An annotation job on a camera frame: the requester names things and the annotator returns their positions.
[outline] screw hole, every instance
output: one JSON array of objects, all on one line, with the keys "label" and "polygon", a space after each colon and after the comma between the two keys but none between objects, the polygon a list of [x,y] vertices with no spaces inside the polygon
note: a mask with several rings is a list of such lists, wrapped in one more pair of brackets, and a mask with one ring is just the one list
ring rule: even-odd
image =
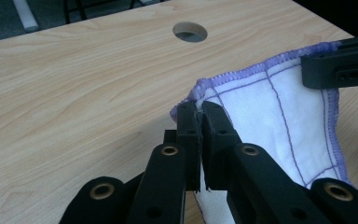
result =
[{"label": "screw hole", "polygon": [[147,217],[149,217],[151,219],[155,219],[155,218],[161,217],[162,212],[157,207],[151,207],[151,208],[147,209],[146,214],[147,214]]},{"label": "screw hole", "polygon": [[161,150],[161,153],[165,156],[173,156],[178,153],[178,151],[176,147],[165,147]]},{"label": "screw hole", "polygon": [[324,190],[333,198],[340,201],[349,202],[353,200],[353,195],[338,184],[325,183]]},{"label": "screw hole", "polygon": [[304,212],[302,209],[292,208],[290,210],[290,212],[292,213],[293,217],[296,217],[298,219],[306,219],[307,218],[307,213]]},{"label": "screw hole", "polygon": [[115,187],[109,183],[102,183],[96,185],[89,192],[89,196],[94,200],[102,200],[113,194]]},{"label": "screw hole", "polygon": [[256,156],[258,155],[258,150],[254,147],[243,147],[242,152],[248,156]]}]

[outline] light wood grain surface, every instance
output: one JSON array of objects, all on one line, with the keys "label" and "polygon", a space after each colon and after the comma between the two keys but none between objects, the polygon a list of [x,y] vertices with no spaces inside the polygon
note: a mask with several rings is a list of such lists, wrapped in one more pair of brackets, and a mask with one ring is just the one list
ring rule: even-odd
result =
[{"label": "light wood grain surface", "polygon": [[[208,38],[179,40],[181,21]],[[58,223],[92,178],[141,173],[198,78],[347,37],[288,0],[183,0],[0,41],[0,223]],[[358,188],[358,88],[340,106]],[[186,223],[202,223],[187,200]]]}]

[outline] purple stitching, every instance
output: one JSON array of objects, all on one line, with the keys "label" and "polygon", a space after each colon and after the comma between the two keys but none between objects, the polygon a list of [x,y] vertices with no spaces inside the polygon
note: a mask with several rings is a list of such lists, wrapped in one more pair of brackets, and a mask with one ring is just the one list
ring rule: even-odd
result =
[{"label": "purple stitching", "polygon": [[330,136],[330,142],[332,143],[333,154],[337,162],[338,173],[341,177],[341,180],[347,183],[351,183],[351,181],[348,179],[347,168],[345,166],[344,157],[339,149],[338,139],[334,132],[337,126],[337,119],[338,119],[338,99],[339,99],[338,90],[335,89],[328,90],[327,93],[328,93],[327,94],[328,101],[329,104],[331,105],[331,109],[329,110],[329,117],[333,118],[330,119],[330,121],[328,122],[328,132]]},{"label": "purple stitching", "polygon": [[278,94],[278,91],[275,89],[274,87],[274,84],[272,83],[270,77],[269,77],[269,72],[266,70],[266,75],[267,75],[267,78],[268,78],[268,82],[269,84],[271,85],[271,88],[274,90],[276,96],[277,96],[277,100],[278,100],[278,104],[279,104],[279,108],[281,110],[281,113],[282,113],[282,117],[283,117],[283,121],[284,121],[284,127],[286,128],[286,133],[287,133],[287,137],[289,139],[289,145],[290,145],[290,151],[292,152],[292,157],[293,157],[293,161],[295,162],[295,166],[298,170],[298,173],[301,177],[301,180],[303,182],[303,186],[305,186],[305,181],[304,181],[304,177],[303,175],[301,174],[301,171],[300,169],[298,168],[298,164],[297,164],[297,160],[296,160],[296,157],[295,157],[295,152],[293,150],[293,144],[292,144],[292,138],[290,136],[290,132],[289,132],[289,126],[287,125],[287,121],[286,121],[286,116],[284,115],[284,112],[283,112],[283,108],[282,108],[282,102],[281,102],[281,98],[279,97],[279,94]]},{"label": "purple stitching", "polygon": [[313,178],[307,183],[307,185],[311,184],[315,179],[317,179],[317,178],[318,178],[320,175],[322,175],[324,172],[326,172],[326,171],[328,171],[328,170],[331,170],[331,169],[336,170],[336,169],[335,169],[336,167],[337,167],[337,165],[333,165],[333,164],[332,164],[332,166],[323,169],[321,172],[319,172],[319,174],[317,174],[315,177],[313,177]]},{"label": "purple stitching", "polygon": [[[263,69],[266,69],[266,66],[267,68],[270,68],[279,63],[284,63],[304,55],[310,55],[314,53],[321,53],[327,51],[335,51],[338,49],[340,45],[341,45],[340,41],[322,42],[302,49],[294,49],[294,50],[286,51],[284,53],[268,58],[262,63],[254,64],[250,67],[238,70],[236,72],[231,71],[218,75],[216,77],[201,78],[197,80],[197,83],[194,86],[194,88],[191,90],[190,94],[181,103],[188,102],[188,101],[197,101],[204,97],[206,89],[211,88],[212,86],[216,87],[225,84],[229,81],[250,77],[256,73],[263,72]],[[175,106],[170,111],[170,115],[172,119],[175,121],[176,121],[176,108],[177,106]]]},{"label": "purple stitching", "polygon": [[[282,70],[279,70],[279,71],[273,73],[273,74],[272,74],[271,76],[269,76],[269,77],[274,77],[274,76],[276,76],[276,75],[279,75],[281,72],[283,72],[283,71],[285,71],[285,70],[292,69],[292,68],[294,68],[294,67],[296,67],[296,66],[299,66],[299,65],[301,65],[301,63],[293,64],[293,65],[291,65],[291,66],[289,66],[289,67],[283,68]],[[235,88],[233,88],[233,89],[226,90],[226,91],[222,91],[222,92],[220,92],[220,93],[217,93],[216,95],[222,95],[223,93],[226,93],[226,92],[229,92],[229,91],[235,91],[235,90],[237,90],[237,89],[241,89],[241,88],[244,88],[244,87],[248,87],[248,86],[251,86],[251,85],[253,85],[253,84],[257,83],[257,82],[264,81],[264,80],[267,80],[267,79],[268,79],[267,77],[263,77],[263,78],[261,78],[261,79],[258,79],[258,80],[256,80],[256,81],[254,81],[254,82],[251,82],[251,83],[248,83],[248,84],[245,84],[245,85],[241,85],[241,86],[238,86],[238,87],[235,87]],[[204,99],[204,101],[207,101],[207,100],[209,100],[209,99],[212,99],[212,98],[216,97],[216,95],[208,96],[207,98]]]},{"label": "purple stitching", "polygon": [[201,208],[201,206],[200,206],[199,200],[197,200],[196,192],[195,192],[195,191],[193,191],[193,196],[194,196],[194,199],[196,199],[197,207],[199,208],[199,210],[200,210],[200,212],[201,212],[202,221],[203,221],[204,223],[206,223],[205,217],[204,217],[203,212],[202,212],[202,208]]},{"label": "purple stitching", "polygon": [[[325,115],[324,91],[321,91],[321,95],[322,95],[322,100],[324,101],[324,125],[325,125],[325,123],[326,123],[326,115]],[[328,159],[330,160],[331,165],[334,167],[334,165],[333,165],[333,160],[331,159],[331,155],[330,155],[330,150],[328,149],[327,134],[326,134],[326,128],[325,128],[325,127],[324,127],[324,139],[325,139],[325,143],[326,143]],[[338,174],[337,174],[336,169],[334,169],[334,174],[336,174],[337,179],[339,179],[339,176],[338,176]]]},{"label": "purple stitching", "polygon": [[231,116],[228,114],[227,110],[226,110],[226,107],[225,107],[225,104],[223,103],[223,100],[222,98],[220,97],[220,94],[217,92],[217,90],[214,88],[214,87],[211,87],[211,89],[216,93],[215,96],[217,96],[217,100],[219,100],[220,102],[220,105],[223,107],[223,109],[225,110],[225,113],[227,115],[227,118],[229,120],[229,122],[231,123],[231,125],[233,125],[232,123],[232,120],[231,120]]}]

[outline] table surface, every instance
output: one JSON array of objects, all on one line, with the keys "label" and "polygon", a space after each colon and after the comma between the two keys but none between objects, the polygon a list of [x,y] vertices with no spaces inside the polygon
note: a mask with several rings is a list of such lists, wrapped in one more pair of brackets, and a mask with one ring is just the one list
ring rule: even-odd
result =
[{"label": "table surface", "polygon": [[[188,43],[173,26],[196,22]],[[289,0],[183,0],[0,41],[0,223],[58,223],[98,176],[140,174],[196,80],[350,37]],[[358,188],[358,88],[337,135]],[[186,223],[202,223],[192,193]]]}]

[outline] purple stitched edge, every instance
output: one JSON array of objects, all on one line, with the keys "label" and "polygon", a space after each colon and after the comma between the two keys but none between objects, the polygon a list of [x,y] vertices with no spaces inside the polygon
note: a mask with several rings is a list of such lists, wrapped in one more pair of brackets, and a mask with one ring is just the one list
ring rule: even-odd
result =
[{"label": "purple stitched edge", "polygon": [[[323,91],[323,90],[321,90],[321,95],[322,95],[322,100],[323,100],[323,102],[324,102],[324,125],[326,124],[326,101],[325,101],[325,99],[324,99],[324,93],[327,93],[327,95],[328,95],[328,91]],[[332,118],[331,118],[331,116],[330,116],[330,114],[327,114],[327,130],[329,130],[330,129],[330,127],[329,127],[329,123],[330,123],[330,120],[331,120]],[[331,165],[332,165],[332,167],[335,167],[335,166],[337,166],[337,161],[336,161],[336,165],[333,163],[333,160],[331,159],[331,155],[330,155],[330,150],[329,150],[329,145],[328,145],[328,141],[327,141],[327,130],[324,128],[324,139],[325,139],[325,143],[326,143],[326,148],[327,148],[327,154],[328,154],[328,159],[330,160],[330,163],[331,163]],[[331,139],[331,135],[330,135],[330,133],[328,134],[328,136],[329,136],[329,139],[330,139],[330,142],[332,141],[332,139]],[[334,174],[336,175],[336,177],[337,177],[337,179],[339,179],[339,176],[338,176],[338,174],[337,174],[337,171],[336,171],[336,169],[333,169],[334,170]]]},{"label": "purple stitched edge", "polygon": [[[308,46],[302,49],[295,49],[286,51],[284,53],[278,54],[274,57],[271,57],[265,60],[262,63],[258,63],[252,65],[248,68],[238,70],[236,72],[226,72],[222,75],[211,77],[211,78],[202,78],[199,79],[191,90],[190,94],[181,102],[188,102],[188,101],[197,101],[202,99],[205,96],[205,91],[209,88],[214,89],[217,86],[223,85],[233,80],[239,80],[243,78],[250,77],[254,74],[258,74],[260,72],[266,71],[270,69],[272,66],[275,66],[279,63],[284,63],[289,60],[293,60],[295,58],[304,56],[304,55],[311,55],[315,53],[321,52],[328,52],[328,51],[335,51],[338,49],[338,46],[341,44],[340,41],[334,42],[323,42],[317,45]],[[328,132],[329,138],[332,143],[333,154],[335,156],[337,164],[332,164],[332,168],[337,167],[341,180],[351,183],[347,176],[347,170],[345,166],[344,157],[340,151],[340,147],[338,144],[337,136],[335,132],[337,126],[337,119],[338,119],[338,99],[339,94],[337,89],[327,90],[328,101],[331,105],[328,111]],[[176,108],[177,105],[171,110],[170,115],[173,120],[176,121]]]},{"label": "purple stitched edge", "polygon": [[[301,63],[296,63],[296,64],[293,64],[293,65],[291,65],[291,66],[285,67],[285,68],[283,68],[282,70],[279,70],[279,71],[274,72],[273,74],[269,75],[269,77],[275,77],[275,76],[279,75],[281,72],[283,72],[283,71],[285,71],[285,70],[289,70],[289,69],[292,69],[292,68],[297,67],[297,66],[300,66],[300,65],[301,65]],[[227,91],[221,91],[221,92],[217,92],[217,91],[215,90],[215,88],[211,88],[211,89],[213,89],[213,91],[216,93],[216,95],[208,96],[208,97],[204,98],[203,100],[204,100],[204,101],[207,101],[207,100],[212,99],[212,98],[214,98],[214,97],[220,97],[221,95],[223,95],[223,94],[226,93],[226,92],[234,91],[234,90],[237,90],[237,89],[242,89],[242,88],[244,88],[244,87],[248,87],[248,86],[254,85],[254,84],[257,83],[257,82],[265,81],[265,80],[268,80],[268,79],[269,79],[268,77],[262,77],[262,78],[260,78],[260,79],[258,79],[258,80],[256,80],[256,81],[253,81],[253,82],[250,82],[250,83],[246,83],[246,84],[244,84],[244,85],[240,85],[240,86],[238,86],[238,87],[229,89],[229,90],[227,90]]]},{"label": "purple stitched edge", "polygon": [[[266,59],[262,63],[257,63],[255,65],[252,65],[250,67],[238,71],[226,72],[216,77],[201,78],[197,80],[197,83],[194,86],[194,88],[191,90],[190,94],[181,103],[188,102],[188,101],[197,101],[203,98],[205,95],[205,91],[209,88],[220,86],[233,80],[250,77],[254,74],[263,72],[266,69],[270,69],[270,67],[275,66],[279,63],[284,63],[304,55],[335,51],[338,49],[339,45],[341,45],[340,41],[322,42],[302,49],[293,49],[293,50],[286,51],[284,53]],[[170,112],[172,119],[175,121],[176,121],[176,108],[177,105]]]},{"label": "purple stitched edge", "polygon": [[330,106],[330,109],[328,112],[329,113],[328,116],[329,116],[329,118],[331,118],[328,122],[328,132],[329,132],[331,145],[333,148],[333,154],[334,154],[334,157],[336,158],[337,168],[338,168],[338,172],[341,177],[341,180],[350,184],[351,181],[348,179],[347,167],[345,166],[344,156],[342,155],[342,152],[340,150],[336,132],[334,132],[334,130],[337,127],[338,111],[339,111],[338,110],[338,101],[339,101],[338,89],[327,90],[327,98],[328,98],[328,101],[331,102],[330,105],[333,105],[333,106]]}]

